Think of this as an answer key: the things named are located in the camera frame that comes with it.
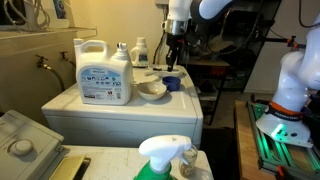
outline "green spray bottle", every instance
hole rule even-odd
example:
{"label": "green spray bottle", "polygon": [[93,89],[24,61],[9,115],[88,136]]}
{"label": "green spray bottle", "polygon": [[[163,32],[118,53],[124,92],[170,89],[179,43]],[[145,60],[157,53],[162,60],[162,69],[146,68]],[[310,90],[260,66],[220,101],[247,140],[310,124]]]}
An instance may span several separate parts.
{"label": "green spray bottle", "polygon": [[191,139],[181,135],[155,136],[143,141],[139,152],[144,156],[150,156],[150,160],[134,180],[175,180],[176,178],[170,175],[170,161],[177,157],[186,162],[182,153],[191,146]]}

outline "blue cup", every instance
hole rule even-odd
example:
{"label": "blue cup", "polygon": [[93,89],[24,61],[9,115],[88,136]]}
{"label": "blue cup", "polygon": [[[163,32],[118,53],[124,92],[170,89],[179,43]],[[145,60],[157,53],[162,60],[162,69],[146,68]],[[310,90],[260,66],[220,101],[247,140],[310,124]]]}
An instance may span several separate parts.
{"label": "blue cup", "polygon": [[181,79],[174,76],[162,78],[162,83],[167,86],[168,91],[178,91],[180,89]]}

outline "green light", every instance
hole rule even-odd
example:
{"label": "green light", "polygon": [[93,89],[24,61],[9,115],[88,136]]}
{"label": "green light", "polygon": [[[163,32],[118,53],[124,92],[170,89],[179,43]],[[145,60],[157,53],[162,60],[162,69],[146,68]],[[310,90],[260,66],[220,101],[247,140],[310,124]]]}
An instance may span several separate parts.
{"label": "green light", "polygon": [[274,129],[274,131],[272,131],[271,136],[272,136],[273,138],[275,138],[276,135],[278,134],[278,132],[280,131],[280,129],[282,129],[282,127],[283,127],[283,124],[279,124],[279,125],[276,127],[276,129]]}

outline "white bowl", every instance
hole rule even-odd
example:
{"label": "white bowl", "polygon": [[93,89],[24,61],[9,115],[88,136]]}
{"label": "white bowl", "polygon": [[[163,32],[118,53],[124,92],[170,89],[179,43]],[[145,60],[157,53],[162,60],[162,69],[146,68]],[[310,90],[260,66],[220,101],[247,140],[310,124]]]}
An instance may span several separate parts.
{"label": "white bowl", "polygon": [[144,82],[138,84],[138,92],[141,97],[147,100],[157,100],[166,93],[167,86],[161,82]]}

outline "white appliance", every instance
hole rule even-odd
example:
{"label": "white appliance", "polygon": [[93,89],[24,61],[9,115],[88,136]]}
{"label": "white appliance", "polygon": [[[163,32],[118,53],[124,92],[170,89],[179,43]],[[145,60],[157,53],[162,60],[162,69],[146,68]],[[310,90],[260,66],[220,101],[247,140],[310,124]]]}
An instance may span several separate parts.
{"label": "white appliance", "polygon": [[[198,95],[185,68],[175,68],[183,72],[180,90],[156,101],[142,99],[134,86],[124,106],[83,104],[75,84],[45,104],[42,112],[65,144],[138,147],[152,136],[178,134],[189,136],[199,148],[203,114]],[[157,74],[146,76],[148,71],[134,69],[134,83],[161,81]]]}
{"label": "white appliance", "polygon": [[[0,179],[132,180],[149,160],[137,148],[64,146],[62,141],[61,135],[8,111],[0,117]],[[188,178],[181,176],[177,158],[171,163],[171,175],[178,179],[213,180],[203,151]]]}

